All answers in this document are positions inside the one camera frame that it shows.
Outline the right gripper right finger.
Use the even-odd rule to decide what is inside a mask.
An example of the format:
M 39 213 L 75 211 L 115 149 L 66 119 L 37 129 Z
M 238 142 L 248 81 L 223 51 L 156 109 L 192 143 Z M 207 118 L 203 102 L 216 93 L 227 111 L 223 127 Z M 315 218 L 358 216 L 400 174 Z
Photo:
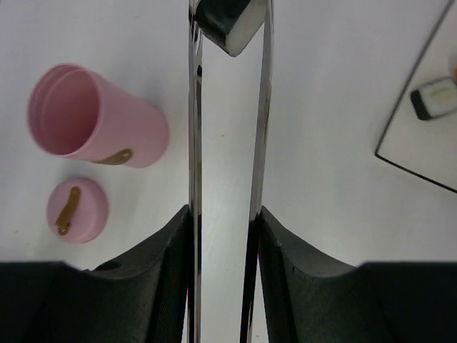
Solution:
M 270 342 L 454 342 L 456 264 L 353 267 L 261 212 L 259 258 Z

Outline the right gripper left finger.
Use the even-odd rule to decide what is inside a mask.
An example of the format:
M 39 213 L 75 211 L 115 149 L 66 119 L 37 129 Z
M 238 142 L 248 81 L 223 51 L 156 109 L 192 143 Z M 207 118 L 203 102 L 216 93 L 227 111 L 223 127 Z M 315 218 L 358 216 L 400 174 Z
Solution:
M 1 265 L 3 342 L 180 342 L 188 207 L 93 270 L 63 262 Z

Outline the sushi roll piece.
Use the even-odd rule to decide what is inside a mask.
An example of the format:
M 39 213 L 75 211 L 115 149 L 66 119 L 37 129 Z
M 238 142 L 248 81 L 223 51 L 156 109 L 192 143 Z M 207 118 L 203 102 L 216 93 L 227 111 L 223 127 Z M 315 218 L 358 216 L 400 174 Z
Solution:
M 207 39 L 236 57 L 264 23 L 267 8 L 264 0 L 201 0 L 193 15 Z
M 456 113 L 456 82 L 450 76 L 434 79 L 410 93 L 416 116 L 421 121 Z

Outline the metal tongs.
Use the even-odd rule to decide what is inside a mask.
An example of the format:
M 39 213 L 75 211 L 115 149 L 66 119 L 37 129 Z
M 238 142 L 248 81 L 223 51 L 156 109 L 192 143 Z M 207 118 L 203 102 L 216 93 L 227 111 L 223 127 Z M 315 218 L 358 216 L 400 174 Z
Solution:
M 187 340 L 250 342 L 273 73 L 273 2 L 236 57 L 206 38 L 189 2 Z

